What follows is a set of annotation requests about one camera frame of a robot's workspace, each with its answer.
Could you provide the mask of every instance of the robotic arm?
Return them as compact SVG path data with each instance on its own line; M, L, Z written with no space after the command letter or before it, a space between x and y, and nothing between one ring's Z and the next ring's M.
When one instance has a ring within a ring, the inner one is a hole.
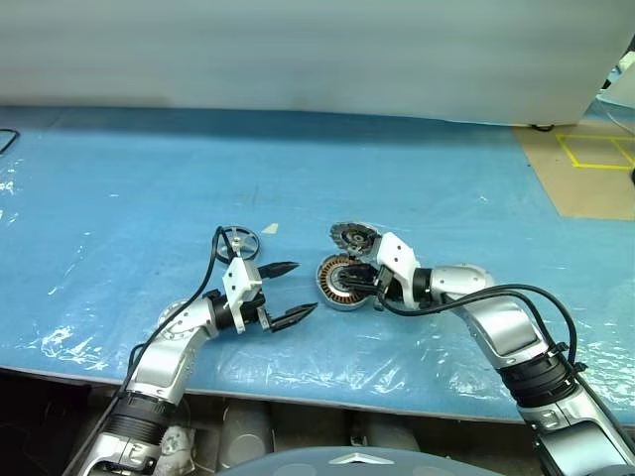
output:
M567 347L552 345L551 336L510 297L488 296L494 281L485 270L466 264L422 268L394 233L380 235L363 223L337 223L331 238L345 253L326 258L317 270L326 302L352 310L372 299L376 308L404 315L452 307L534 432L546 474L599 475L635 465L632 441L577 374L581 369L563 356Z
M168 317L171 322L141 357L77 474L152 474L161 454L161 439L186 390L200 346L225 329L240 333L253 322L276 332L316 308L315 303L303 304L278 318L271 318L265 310L263 278L276 278L297 266L283 262L257 268L252 261L236 257L222 279L226 295L214 290L176 316L172 314L184 301L164 310L159 324Z

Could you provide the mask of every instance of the white backdrop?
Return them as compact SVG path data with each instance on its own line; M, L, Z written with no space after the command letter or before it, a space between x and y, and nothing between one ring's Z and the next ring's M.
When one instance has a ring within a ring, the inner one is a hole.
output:
M0 0L0 104L577 121L635 0Z

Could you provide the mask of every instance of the metal disc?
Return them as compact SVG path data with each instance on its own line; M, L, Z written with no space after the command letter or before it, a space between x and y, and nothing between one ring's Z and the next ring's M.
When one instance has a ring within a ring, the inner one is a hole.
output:
M244 226L231 225L223 227L223 230L229 238L229 244L234 253L243 260L253 260L260 251L260 238L258 235ZM227 245L221 238L216 258L225 265L229 264L229 253L227 253Z
M159 316L159 321L157 322L157 325L163 324L163 322L168 317L170 317L174 311L176 311L180 306L185 304L187 301L188 301L187 299L182 299L182 300L176 300L176 301L172 302L168 307L166 307L163 310L163 312L161 312L161 315ZM177 320L174 320L173 322L168 324L168 327L166 327L164 329L164 331L161 333L161 335L163 335L166 339L171 339L172 340L172 339L182 339L184 337L189 336L190 334L192 334L194 332L194 329L189 329L189 330L186 330L186 331L175 330L175 327L178 327L175 324L180 324L180 323Z
M365 223L341 222L330 227L330 237L338 248L352 256L369 254L373 244L381 234L376 228Z
M351 291L338 279L347 265L359 263L347 255L332 255L321 262L317 268L317 287L327 304L338 310L354 310L364 305L368 296Z

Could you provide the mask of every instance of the metal bracket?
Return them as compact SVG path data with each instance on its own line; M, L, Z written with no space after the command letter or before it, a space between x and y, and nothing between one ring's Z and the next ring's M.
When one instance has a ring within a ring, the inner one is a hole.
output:
M170 304L159 316L159 324L163 323L179 306L183 305L184 300L178 300ZM207 330L210 338L218 334L218 330L212 322L213 310L209 299L197 299L188 307L177 314L168 327L162 332L162 336L166 339L181 339L189 337L200 327Z
M227 306L234 318L234 325L238 333L245 331L245 322L240 312L240 306L256 297L262 287L262 279L258 268L252 261L242 258L231 260L227 271L222 277L222 283L227 293Z
M385 233L377 251L377 264L386 266L395 274L404 292L404 304L411 309L417 308L413 297L413 278L415 270L421 265L415 251L394 233Z

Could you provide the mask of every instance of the plastic sheet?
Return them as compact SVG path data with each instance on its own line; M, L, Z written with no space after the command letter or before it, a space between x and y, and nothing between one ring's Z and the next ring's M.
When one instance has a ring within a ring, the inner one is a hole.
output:
M23 133L0 158L3 367L121 379L132 346L196 287L217 224L278 224L261 234L259 263L302 265L265 283L272 314L318 300L315 269L335 251L329 226L363 219L398 233L426 266L469 261L500 283L554 292L578 324L588 379L635 421L635 230L559 217L506 128L116 109L0 108L0 122ZM566 340L557 313L541 308ZM284 332L251 328L207 343L190 388L518 418L449 313L321 305Z

